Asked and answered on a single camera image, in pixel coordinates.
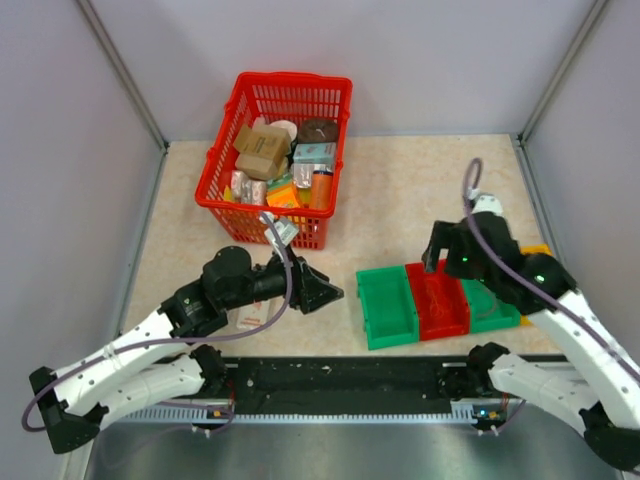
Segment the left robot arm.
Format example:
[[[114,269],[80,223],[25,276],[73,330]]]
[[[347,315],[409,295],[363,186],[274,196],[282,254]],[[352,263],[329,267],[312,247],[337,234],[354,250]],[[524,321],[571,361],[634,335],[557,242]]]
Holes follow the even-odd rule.
[[[197,280],[132,330],[67,367],[32,372],[28,407],[39,411],[53,452],[72,452],[135,411],[199,392],[220,394],[226,366],[213,343],[253,336],[271,325],[223,335],[229,312],[280,297],[271,319],[276,322],[288,309],[310,314],[343,296],[291,247],[277,250],[264,265],[253,264],[241,247],[224,247]]]

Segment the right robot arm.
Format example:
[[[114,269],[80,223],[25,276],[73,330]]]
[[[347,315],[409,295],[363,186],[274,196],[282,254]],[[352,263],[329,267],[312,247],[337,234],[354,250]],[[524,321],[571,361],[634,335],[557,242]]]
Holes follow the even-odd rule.
[[[422,262],[476,281],[544,331],[581,375],[573,382],[489,342],[474,347],[459,373],[440,379],[450,398],[493,392],[516,396],[569,425],[609,466],[639,472],[639,366],[592,311],[574,278],[554,257],[524,254],[506,220],[475,213],[437,221]]]

